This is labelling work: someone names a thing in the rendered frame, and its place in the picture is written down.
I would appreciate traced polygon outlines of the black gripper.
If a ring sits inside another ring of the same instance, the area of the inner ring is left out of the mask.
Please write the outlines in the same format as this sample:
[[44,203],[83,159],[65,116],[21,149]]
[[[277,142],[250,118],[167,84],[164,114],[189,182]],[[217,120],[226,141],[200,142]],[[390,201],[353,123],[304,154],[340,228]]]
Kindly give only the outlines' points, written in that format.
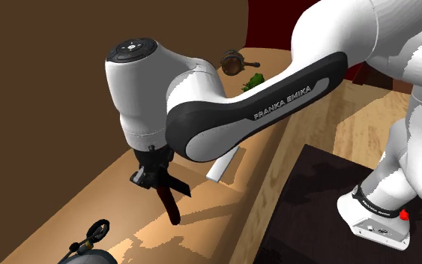
[[145,189],[156,188],[159,173],[160,186],[191,197],[190,186],[168,173],[169,163],[174,158],[174,151],[168,145],[158,149],[150,148],[148,151],[134,149],[133,153],[139,162],[139,170],[130,177],[131,182]]

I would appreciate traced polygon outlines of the light wooden table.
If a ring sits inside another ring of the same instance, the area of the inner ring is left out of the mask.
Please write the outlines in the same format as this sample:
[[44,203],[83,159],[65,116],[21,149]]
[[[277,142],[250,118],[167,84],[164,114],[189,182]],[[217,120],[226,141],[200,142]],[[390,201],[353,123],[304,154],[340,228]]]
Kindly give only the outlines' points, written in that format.
[[101,218],[110,230],[98,247],[118,264],[252,264],[301,149],[332,151],[345,117],[335,90],[242,142],[219,182],[205,177],[209,163],[175,157],[169,171],[191,188],[175,195],[177,226],[154,190],[129,182],[138,163],[127,151],[1,264],[56,264]]

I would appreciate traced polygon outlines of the white flat bar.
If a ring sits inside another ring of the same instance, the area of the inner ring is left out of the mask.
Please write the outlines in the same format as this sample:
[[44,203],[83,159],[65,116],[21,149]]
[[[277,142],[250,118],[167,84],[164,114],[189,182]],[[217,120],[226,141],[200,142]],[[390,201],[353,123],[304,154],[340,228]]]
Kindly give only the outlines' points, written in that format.
[[223,177],[224,172],[229,167],[232,159],[239,150],[239,146],[232,148],[230,151],[225,153],[222,157],[215,160],[214,164],[206,174],[207,180],[218,183]]

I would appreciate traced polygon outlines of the green leafy vegetable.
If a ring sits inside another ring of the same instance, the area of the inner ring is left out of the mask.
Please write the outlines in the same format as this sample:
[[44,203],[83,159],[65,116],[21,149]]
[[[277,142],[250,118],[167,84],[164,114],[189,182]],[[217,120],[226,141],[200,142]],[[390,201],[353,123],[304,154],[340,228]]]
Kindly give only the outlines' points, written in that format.
[[262,73],[255,73],[248,82],[246,82],[245,84],[243,84],[243,87],[241,88],[241,90],[243,92],[247,92],[249,90],[251,90],[252,88],[254,88],[255,86],[263,83],[265,81],[263,74]]

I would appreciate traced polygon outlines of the dark robot stand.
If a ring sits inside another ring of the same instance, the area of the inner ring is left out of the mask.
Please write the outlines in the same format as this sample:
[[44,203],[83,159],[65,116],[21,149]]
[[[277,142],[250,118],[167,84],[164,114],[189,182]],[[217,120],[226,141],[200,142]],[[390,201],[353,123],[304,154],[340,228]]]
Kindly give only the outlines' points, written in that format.
[[253,264],[422,264],[422,200],[406,207],[412,237],[404,250],[352,234],[337,199],[371,170],[305,145],[285,183]]

